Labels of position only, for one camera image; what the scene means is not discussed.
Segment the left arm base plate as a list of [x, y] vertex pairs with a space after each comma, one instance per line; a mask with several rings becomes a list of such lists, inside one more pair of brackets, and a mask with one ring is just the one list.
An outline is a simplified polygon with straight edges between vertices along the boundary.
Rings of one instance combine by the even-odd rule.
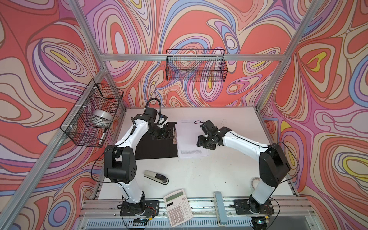
[[159, 214], [160, 201], [148, 200], [143, 203], [132, 204], [123, 201], [117, 205], [122, 217], [155, 217]]

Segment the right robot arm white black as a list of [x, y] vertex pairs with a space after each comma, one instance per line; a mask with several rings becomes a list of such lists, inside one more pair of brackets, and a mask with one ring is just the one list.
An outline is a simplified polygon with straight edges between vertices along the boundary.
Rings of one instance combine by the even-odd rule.
[[254, 209], [263, 206], [291, 170], [282, 147], [276, 143], [268, 145], [253, 141], [228, 127], [217, 128], [210, 120], [201, 122], [200, 128], [204, 134], [198, 136], [198, 147], [215, 150], [217, 146], [225, 146], [258, 162], [260, 182], [248, 204]]

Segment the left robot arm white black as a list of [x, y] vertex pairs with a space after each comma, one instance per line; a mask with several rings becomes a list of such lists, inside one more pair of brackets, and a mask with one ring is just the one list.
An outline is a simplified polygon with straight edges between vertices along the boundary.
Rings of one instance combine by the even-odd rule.
[[132, 125], [123, 138], [106, 147], [103, 173], [105, 178], [118, 184], [125, 192], [123, 199], [128, 205], [144, 209], [145, 195], [135, 180], [136, 147], [145, 134], [153, 140], [166, 140], [173, 138], [173, 131], [168, 125], [167, 116], [162, 114], [162, 104], [158, 98], [149, 99], [143, 114], [136, 115], [131, 121]]

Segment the printed paper sheets stack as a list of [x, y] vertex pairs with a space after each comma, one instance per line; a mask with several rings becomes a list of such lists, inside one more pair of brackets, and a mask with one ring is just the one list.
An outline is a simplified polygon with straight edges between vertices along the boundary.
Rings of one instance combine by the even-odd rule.
[[200, 120], [179, 120], [176, 127], [176, 143], [178, 149], [178, 157], [186, 158], [203, 158], [208, 157], [209, 152], [203, 147], [198, 147], [197, 140], [203, 134]]

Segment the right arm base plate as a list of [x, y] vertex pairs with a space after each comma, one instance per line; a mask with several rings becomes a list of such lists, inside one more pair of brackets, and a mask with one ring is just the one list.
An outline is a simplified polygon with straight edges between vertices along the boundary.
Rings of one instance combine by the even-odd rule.
[[268, 199], [264, 204], [260, 205], [256, 201], [248, 199], [235, 199], [230, 205], [234, 208], [237, 215], [267, 215], [272, 216], [275, 211], [271, 201]]

